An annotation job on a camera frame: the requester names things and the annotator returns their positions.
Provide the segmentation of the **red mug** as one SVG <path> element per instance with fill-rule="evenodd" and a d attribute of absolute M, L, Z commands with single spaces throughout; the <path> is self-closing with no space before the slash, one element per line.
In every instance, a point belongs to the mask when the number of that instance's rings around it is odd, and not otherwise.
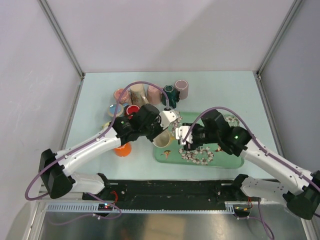
<path fill-rule="evenodd" d="M 124 115 L 128 118 L 131 119 L 134 114 L 136 114 L 140 110 L 140 107 L 138 105 L 132 104 L 128 105 L 125 108 Z"/>

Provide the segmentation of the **yellow mug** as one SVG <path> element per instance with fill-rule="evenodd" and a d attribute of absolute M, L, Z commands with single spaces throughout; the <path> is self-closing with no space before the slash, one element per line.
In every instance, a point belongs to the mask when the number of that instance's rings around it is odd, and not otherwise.
<path fill-rule="evenodd" d="M 166 130 L 153 139 L 153 145 L 157 148 L 165 148 L 172 143 L 172 134 Z"/>

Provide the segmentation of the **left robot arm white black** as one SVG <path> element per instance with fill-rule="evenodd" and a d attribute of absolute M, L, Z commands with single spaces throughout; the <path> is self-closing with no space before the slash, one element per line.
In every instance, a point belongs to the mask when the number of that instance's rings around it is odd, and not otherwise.
<path fill-rule="evenodd" d="M 113 123 L 83 143 L 57 153 L 47 149 L 41 153 L 39 173 L 52 199 L 70 192 L 89 192 L 99 199 L 107 199 L 111 187 L 102 173 L 80 174 L 77 169 L 107 151 L 146 137 L 150 142 L 177 119 L 172 109 L 159 111 L 151 104 L 143 105 L 129 116 L 118 116 Z"/>

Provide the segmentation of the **orange mug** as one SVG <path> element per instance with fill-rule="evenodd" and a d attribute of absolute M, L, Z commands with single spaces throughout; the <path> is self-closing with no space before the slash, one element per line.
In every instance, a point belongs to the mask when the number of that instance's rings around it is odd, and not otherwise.
<path fill-rule="evenodd" d="M 114 148 L 113 151 L 118 157 L 127 157 L 132 151 L 132 146 L 128 142 L 120 147 Z"/>

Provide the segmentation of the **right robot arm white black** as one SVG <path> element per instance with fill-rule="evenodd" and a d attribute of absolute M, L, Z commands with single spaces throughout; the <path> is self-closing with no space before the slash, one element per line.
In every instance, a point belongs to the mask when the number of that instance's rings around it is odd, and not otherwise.
<path fill-rule="evenodd" d="M 234 199 L 241 201 L 247 196 L 267 199 L 286 206 L 302 219 L 311 220 L 315 216 L 320 204 L 320 172 L 303 169 L 269 150 L 246 124 L 230 126 L 219 107 L 205 110 L 193 123 L 183 123 L 175 129 L 175 138 L 186 151 L 204 144 L 218 144 L 223 152 L 242 157 L 276 180 L 257 180 L 240 174 L 232 182 Z"/>

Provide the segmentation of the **cream floral mug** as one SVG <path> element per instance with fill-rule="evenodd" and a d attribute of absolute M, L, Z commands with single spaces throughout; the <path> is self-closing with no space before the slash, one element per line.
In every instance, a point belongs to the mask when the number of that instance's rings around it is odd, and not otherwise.
<path fill-rule="evenodd" d="M 133 105 L 141 107 L 145 104 L 149 104 L 143 83 L 138 83 L 137 81 L 133 82 L 133 85 L 129 88 L 129 92 Z"/>

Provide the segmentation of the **light green mug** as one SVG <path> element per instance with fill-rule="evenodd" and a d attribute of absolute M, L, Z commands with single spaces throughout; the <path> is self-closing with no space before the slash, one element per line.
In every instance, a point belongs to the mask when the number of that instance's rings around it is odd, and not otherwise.
<path fill-rule="evenodd" d="M 111 122 L 106 122 L 105 124 L 102 125 L 102 130 L 105 131 L 109 126 L 110 126 Z"/>

